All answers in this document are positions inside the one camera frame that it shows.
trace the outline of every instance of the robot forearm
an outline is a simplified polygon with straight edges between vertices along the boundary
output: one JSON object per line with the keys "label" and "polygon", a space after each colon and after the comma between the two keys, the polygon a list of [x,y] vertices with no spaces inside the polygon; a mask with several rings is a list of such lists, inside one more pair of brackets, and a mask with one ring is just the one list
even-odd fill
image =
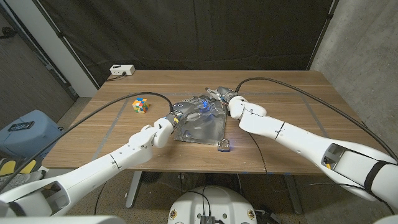
{"label": "robot forearm", "polygon": [[[82,197],[129,167],[142,164],[152,158],[152,144],[163,147],[174,130],[168,119],[159,119],[154,127],[146,126],[131,136],[119,149],[100,157],[67,174],[38,180],[22,185],[0,195],[0,201],[13,203],[26,216],[64,215]],[[42,193],[52,188],[51,196]],[[9,208],[8,216],[20,215]]]}
{"label": "robot forearm", "polygon": [[[387,154],[362,144],[317,136],[292,124],[271,118],[266,116],[267,111],[263,107],[247,102],[242,96],[232,98],[228,108],[231,117],[241,120],[239,127],[243,130],[281,143],[310,160],[336,183],[369,189],[366,192],[343,186],[346,190],[368,200],[375,200],[372,196],[374,194],[398,207],[398,166]],[[375,174],[375,169],[380,166],[380,163],[375,165],[378,161],[386,161],[387,165]],[[365,184],[366,179],[373,180],[371,185]]]}

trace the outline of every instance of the power outlet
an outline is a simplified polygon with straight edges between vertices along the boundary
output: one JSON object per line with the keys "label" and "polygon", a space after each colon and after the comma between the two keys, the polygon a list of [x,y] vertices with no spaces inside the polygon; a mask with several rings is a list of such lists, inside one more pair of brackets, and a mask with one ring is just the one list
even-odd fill
{"label": "power outlet", "polygon": [[132,75],[136,68],[134,68],[134,65],[112,65],[109,70],[112,75],[123,75],[124,72],[126,72],[126,75]]}

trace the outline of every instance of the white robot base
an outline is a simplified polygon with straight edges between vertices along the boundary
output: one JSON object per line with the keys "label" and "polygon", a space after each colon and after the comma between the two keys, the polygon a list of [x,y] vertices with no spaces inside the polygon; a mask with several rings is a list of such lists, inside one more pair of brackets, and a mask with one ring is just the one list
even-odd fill
{"label": "white robot base", "polygon": [[206,199],[201,195],[203,188],[198,187],[186,192],[174,202],[170,209],[168,224],[201,224],[214,223],[214,221],[217,223],[257,223],[253,206],[240,194],[225,187],[206,186],[204,196],[209,201],[209,208]]}

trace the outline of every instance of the rubik's cube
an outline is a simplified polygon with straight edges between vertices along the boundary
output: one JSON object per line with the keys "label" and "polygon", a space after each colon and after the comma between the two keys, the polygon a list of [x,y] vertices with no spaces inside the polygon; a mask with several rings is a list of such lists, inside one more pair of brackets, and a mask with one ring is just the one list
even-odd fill
{"label": "rubik's cube", "polygon": [[147,99],[137,98],[132,107],[137,113],[145,113],[148,110]]}

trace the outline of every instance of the black curtain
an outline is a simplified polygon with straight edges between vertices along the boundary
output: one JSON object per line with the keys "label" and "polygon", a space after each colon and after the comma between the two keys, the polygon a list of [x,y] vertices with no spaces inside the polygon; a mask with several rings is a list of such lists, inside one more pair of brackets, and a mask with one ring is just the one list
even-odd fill
{"label": "black curtain", "polygon": [[41,0],[102,85],[113,64],[305,70],[332,0]]}

